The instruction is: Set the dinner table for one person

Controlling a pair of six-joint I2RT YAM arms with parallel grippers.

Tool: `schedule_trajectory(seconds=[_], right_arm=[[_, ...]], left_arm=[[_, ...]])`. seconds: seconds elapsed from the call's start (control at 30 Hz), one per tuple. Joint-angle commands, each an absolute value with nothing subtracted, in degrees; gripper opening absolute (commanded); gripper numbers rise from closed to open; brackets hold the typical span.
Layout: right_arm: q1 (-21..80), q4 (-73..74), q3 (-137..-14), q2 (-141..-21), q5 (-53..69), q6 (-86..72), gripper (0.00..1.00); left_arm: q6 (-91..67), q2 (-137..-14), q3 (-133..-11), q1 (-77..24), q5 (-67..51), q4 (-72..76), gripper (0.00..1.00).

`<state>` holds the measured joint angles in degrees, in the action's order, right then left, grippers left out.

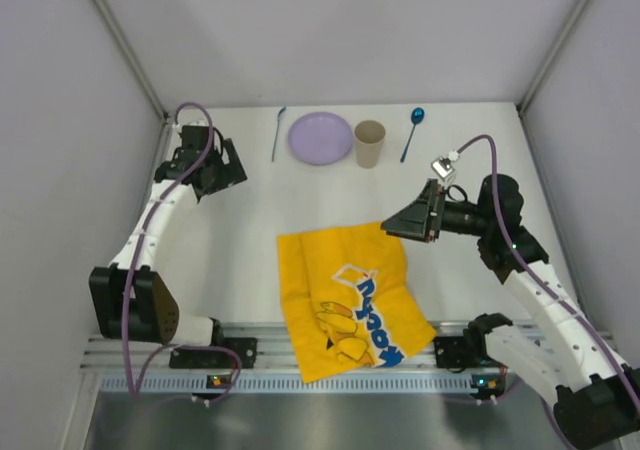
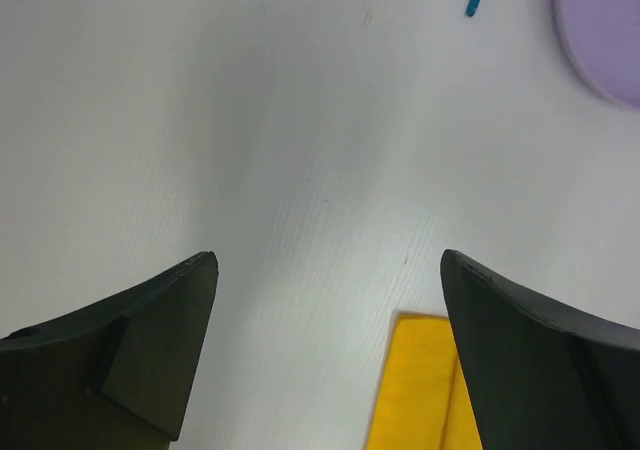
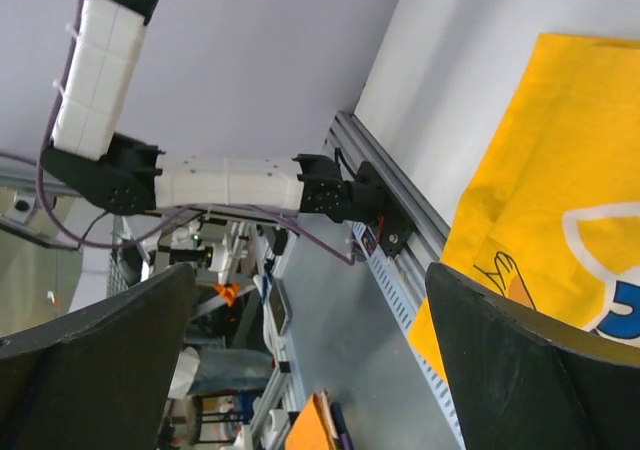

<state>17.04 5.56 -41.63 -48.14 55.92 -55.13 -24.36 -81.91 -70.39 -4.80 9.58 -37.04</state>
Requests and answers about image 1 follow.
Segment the blue metallic spoon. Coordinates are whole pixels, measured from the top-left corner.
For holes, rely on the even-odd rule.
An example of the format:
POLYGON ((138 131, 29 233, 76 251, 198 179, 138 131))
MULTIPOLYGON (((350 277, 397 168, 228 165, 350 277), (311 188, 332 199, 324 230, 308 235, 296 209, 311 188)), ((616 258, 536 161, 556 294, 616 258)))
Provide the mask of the blue metallic spoon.
POLYGON ((400 157, 400 162, 404 163, 406 158, 407 158, 407 154, 410 148, 410 145, 412 143, 412 139, 416 130, 416 127, 418 125, 420 125, 423 120, 425 118, 425 111, 422 107, 416 107, 412 110, 411 115, 410 115, 410 121, 412 124, 412 128, 411 131, 409 133, 409 136, 407 138, 407 141, 405 143, 404 149, 402 151, 401 157, 400 157))

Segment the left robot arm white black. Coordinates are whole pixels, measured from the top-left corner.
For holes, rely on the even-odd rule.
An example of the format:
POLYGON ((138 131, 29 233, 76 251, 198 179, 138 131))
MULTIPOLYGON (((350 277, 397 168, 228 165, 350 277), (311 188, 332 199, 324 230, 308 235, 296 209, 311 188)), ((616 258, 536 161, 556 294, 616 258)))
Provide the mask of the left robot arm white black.
POLYGON ((126 244, 107 266, 89 275, 89 289, 100 333, 120 340, 122 328, 135 342, 161 345, 220 345, 221 323, 179 307, 162 269, 173 253, 179 230, 202 198, 247 180, 234 143, 209 143, 206 126, 186 125, 172 158, 156 169, 149 199, 126 244))

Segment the yellow pikachu cloth placemat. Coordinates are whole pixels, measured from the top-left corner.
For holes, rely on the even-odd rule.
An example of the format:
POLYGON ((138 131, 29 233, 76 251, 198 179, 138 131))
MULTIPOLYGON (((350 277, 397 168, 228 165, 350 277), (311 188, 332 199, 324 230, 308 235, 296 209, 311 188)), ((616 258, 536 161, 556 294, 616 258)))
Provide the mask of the yellow pikachu cloth placemat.
POLYGON ((436 336, 406 282, 399 238, 377 222, 281 235, 277 239, 280 302, 303 382, 358 368, 394 368, 436 336), (357 337, 373 363, 340 363, 326 344, 357 337))

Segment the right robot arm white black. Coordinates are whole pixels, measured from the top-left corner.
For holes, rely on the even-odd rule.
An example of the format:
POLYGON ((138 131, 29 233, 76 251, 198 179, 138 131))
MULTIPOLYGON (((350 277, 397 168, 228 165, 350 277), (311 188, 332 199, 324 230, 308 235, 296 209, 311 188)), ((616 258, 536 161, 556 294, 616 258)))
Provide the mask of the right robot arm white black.
POLYGON ((383 221, 390 236, 423 243, 443 232, 473 236, 484 265, 525 308, 542 334, 534 344, 501 313, 482 314, 463 334, 477 360, 513 370, 551 409, 576 449, 593 449, 639 429, 639 371, 586 320, 558 279, 548 253, 522 225, 518 183, 489 175, 476 202, 448 201, 430 179, 408 206, 383 221))

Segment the blue metallic fork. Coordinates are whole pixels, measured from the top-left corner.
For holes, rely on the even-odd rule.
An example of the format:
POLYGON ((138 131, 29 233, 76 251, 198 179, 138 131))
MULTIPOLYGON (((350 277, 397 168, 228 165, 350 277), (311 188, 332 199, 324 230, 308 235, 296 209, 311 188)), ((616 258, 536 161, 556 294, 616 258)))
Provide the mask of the blue metallic fork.
POLYGON ((279 133, 280 133, 280 128, 281 128, 281 121, 282 121, 282 118, 283 118, 286 110, 287 110, 287 106, 283 106, 283 107, 281 107, 279 109, 279 111, 277 112, 277 115, 276 115, 276 127, 275 127, 275 132, 274 132, 274 137, 273 137, 273 143, 272 143, 272 149, 271 149, 271 158, 270 158, 270 161, 272 163, 275 162, 275 154, 276 154, 278 138, 279 138, 279 133))

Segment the purple plastic plate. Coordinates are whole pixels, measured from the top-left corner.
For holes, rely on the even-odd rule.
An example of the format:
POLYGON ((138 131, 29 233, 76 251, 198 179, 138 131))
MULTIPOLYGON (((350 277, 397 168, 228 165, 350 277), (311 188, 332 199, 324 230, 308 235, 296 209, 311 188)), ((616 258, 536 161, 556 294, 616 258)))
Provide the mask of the purple plastic plate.
POLYGON ((329 165, 350 152, 353 131, 351 125, 335 113, 310 112, 291 125, 287 143, 296 159, 310 165, 329 165))

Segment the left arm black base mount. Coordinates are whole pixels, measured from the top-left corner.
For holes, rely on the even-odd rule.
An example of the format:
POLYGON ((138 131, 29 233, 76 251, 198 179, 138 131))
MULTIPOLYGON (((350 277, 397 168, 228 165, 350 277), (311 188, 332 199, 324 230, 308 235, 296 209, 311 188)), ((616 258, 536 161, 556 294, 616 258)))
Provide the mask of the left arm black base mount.
MULTIPOLYGON (((253 337, 225 337, 222 347, 233 352, 239 358, 243 369, 252 369, 257 357, 258 340, 253 337)), ((232 369, 237 368, 235 358, 210 347, 179 346, 171 352, 171 369, 232 369)))

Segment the beige paper cup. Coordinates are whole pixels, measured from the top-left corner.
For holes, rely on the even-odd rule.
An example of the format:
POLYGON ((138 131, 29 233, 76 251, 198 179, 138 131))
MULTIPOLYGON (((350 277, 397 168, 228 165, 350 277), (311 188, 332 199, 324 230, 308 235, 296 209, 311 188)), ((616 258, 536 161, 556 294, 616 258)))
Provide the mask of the beige paper cup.
POLYGON ((385 137, 386 129, 378 121, 364 120, 356 125, 354 148, 361 168, 372 169, 377 165, 385 137))

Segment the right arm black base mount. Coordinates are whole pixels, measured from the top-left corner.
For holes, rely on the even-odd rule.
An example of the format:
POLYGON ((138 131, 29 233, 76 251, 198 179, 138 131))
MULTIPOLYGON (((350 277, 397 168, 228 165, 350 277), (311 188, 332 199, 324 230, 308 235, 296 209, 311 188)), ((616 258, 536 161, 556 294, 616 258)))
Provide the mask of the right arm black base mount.
POLYGON ((499 368, 500 363, 478 356, 463 336, 438 336, 433 341, 436 366, 454 373, 469 369, 499 368))

